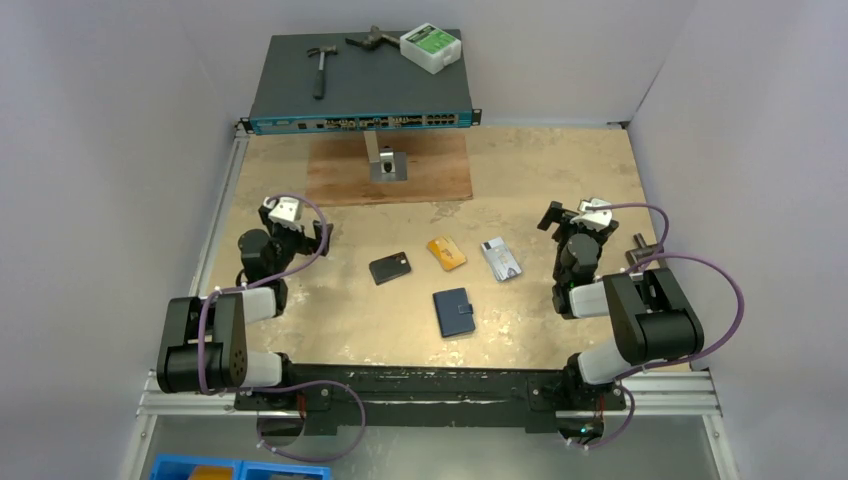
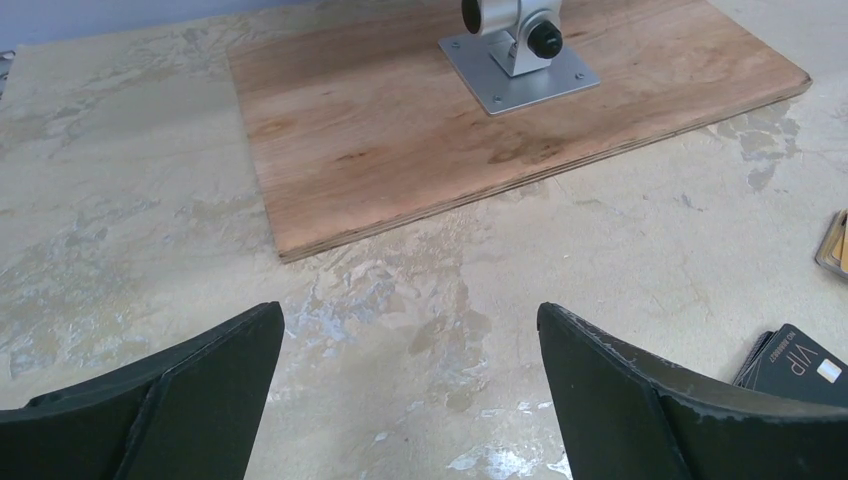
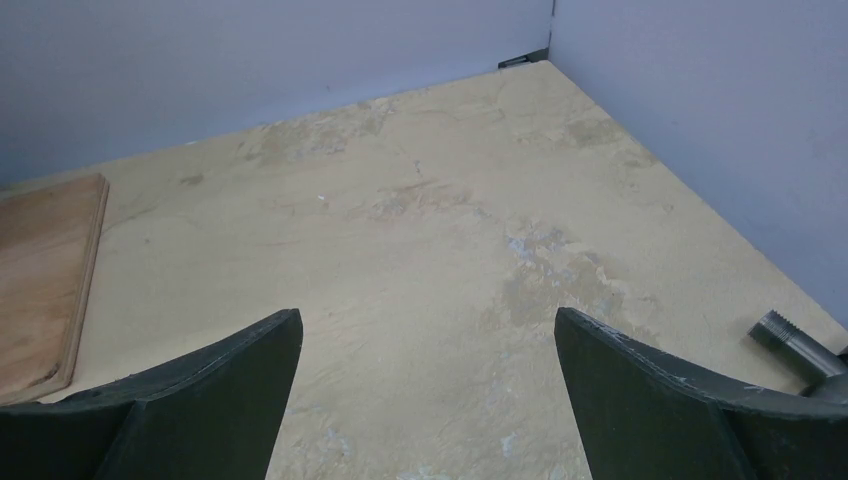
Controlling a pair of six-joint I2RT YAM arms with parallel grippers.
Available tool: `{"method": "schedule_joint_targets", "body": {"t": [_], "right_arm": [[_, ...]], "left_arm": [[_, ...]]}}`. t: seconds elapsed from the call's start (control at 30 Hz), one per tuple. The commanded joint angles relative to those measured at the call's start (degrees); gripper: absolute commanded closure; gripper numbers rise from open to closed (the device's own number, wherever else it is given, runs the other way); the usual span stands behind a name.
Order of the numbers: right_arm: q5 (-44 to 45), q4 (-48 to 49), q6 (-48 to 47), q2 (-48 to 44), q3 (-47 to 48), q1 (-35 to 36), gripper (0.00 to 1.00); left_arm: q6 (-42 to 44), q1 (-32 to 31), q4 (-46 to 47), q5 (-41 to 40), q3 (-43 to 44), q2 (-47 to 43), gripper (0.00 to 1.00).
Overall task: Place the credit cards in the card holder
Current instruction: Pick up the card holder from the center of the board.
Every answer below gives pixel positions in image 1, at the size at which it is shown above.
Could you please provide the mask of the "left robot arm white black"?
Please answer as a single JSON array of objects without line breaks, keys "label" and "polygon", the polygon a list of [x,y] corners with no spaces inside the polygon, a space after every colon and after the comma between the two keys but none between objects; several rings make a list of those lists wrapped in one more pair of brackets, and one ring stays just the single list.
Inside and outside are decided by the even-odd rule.
[{"label": "left robot arm white black", "polygon": [[259,389],[275,409],[297,399],[298,382],[286,374],[286,357],[250,350],[246,327],[284,312],[287,277],[328,253],[333,226],[314,202],[295,194],[265,198],[258,214],[261,228],[238,240],[235,285],[169,301],[156,366],[163,392]]}]

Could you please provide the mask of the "black credit card stack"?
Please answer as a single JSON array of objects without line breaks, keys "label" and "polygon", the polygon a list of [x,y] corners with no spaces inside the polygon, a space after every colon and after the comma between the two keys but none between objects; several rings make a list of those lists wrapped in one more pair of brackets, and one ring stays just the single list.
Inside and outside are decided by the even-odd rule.
[{"label": "black credit card stack", "polygon": [[369,263],[369,271],[376,285],[409,274],[412,269],[405,252],[398,252]]}]

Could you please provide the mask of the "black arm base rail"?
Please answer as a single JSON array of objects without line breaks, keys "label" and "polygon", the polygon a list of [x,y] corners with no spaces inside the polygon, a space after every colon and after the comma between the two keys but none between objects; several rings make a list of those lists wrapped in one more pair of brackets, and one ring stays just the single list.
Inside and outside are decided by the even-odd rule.
[{"label": "black arm base rail", "polygon": [[342,426],[521,428],[527,433],[574,435],[580,429],[560,413],[589,418],[626,407],[621,388],[576,385],[563,369],[492,369],[286,365],[292,393],[240,395],[235,408],[270,417],[304,419],[304,434],[334,435]]}]

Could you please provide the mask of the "blue leather card holder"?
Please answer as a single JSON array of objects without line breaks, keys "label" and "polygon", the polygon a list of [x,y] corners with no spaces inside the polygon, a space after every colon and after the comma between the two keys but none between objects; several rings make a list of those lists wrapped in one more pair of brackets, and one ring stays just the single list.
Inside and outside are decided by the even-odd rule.
[{"label": "blue leather card holder", "polygon": [[435,292],[432,298],[442,338],[464,335],[475,330],[474,310],[465,288]]}]

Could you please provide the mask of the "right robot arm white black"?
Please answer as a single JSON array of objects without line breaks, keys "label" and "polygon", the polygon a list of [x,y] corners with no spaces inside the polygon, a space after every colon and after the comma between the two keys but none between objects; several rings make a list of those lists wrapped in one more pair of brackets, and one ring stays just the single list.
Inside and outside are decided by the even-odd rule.
[{"label": "right robot arm white black", "polygon": [[669,269],[598,275],[603,247],[619,226],[613,208],[598,198],[582,201],[576,211],[553,201],[537,225],[552,229],[557,244],[554,311],[566,320],[606,317],[611,324],[606,342],[572,355],[566,364],[561,392],[576,407],[588,405],[601,385],[633,368],[679,360],[704,346],[700,320]]}]

